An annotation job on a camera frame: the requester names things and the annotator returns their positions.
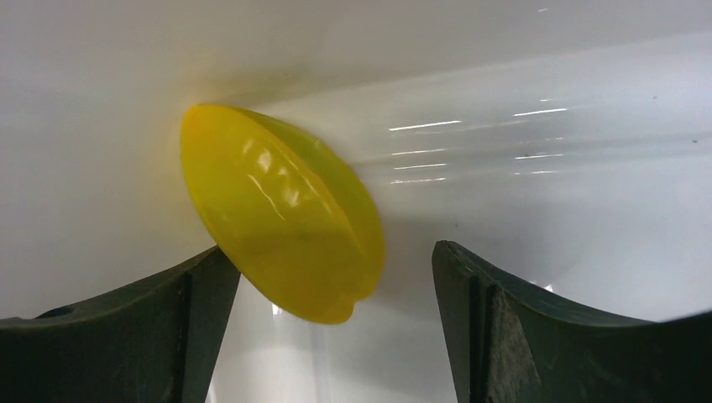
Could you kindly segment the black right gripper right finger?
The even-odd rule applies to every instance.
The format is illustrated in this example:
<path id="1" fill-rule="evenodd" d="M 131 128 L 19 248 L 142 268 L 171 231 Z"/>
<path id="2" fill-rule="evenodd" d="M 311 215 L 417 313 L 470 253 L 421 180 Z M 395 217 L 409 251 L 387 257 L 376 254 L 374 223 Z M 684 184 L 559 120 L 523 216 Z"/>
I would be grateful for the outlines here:
<path id="1" fill-rule="evenodd" d="M 571 301 L 441 240 L 432 274 L 460 402 L 708 402 L 711 315 L 666 322 Z"/>

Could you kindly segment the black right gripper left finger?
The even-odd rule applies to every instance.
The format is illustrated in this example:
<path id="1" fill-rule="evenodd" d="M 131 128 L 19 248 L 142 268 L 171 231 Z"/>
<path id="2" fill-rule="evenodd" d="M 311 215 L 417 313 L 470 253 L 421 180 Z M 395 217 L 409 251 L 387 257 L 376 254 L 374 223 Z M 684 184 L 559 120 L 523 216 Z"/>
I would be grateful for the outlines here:
<path id="1" fill-rule="evenodd" d="M 203 402 L 240 273 L 219 248 L 1 322 L 4 402 Z"/>

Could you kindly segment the yellow star fruit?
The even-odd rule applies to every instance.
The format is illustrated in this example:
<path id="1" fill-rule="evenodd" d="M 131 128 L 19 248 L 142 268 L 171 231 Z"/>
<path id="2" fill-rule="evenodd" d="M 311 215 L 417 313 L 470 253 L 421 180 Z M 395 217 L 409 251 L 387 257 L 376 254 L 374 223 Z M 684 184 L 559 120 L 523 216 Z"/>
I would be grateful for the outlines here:
<path id="1" fill-rule="evenodd" d="M 204 226 L 269 301 L 334 325 L 374 294 L 383 226 L 365 185 L 324 142 L 262 113 L 199 104 L 182 119 L 180 146 Z"/>

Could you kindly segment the white plastic bin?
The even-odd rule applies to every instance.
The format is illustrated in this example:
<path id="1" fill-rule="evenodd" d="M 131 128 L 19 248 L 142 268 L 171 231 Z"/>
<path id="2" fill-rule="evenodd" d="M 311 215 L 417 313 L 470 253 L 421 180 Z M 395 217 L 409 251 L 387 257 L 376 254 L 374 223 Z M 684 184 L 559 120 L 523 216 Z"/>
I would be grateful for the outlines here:
<path id="1" fill-rule="evenodd" d="M 183 113 L 315 134 L 383 223 L 340 326 L 238 287 L 211 402 L 453 402 L 431 253 L 452 240 L 648 321 L 711 308 L 708 1 L 4 1 L 1 315 L 210 248 Z"/>

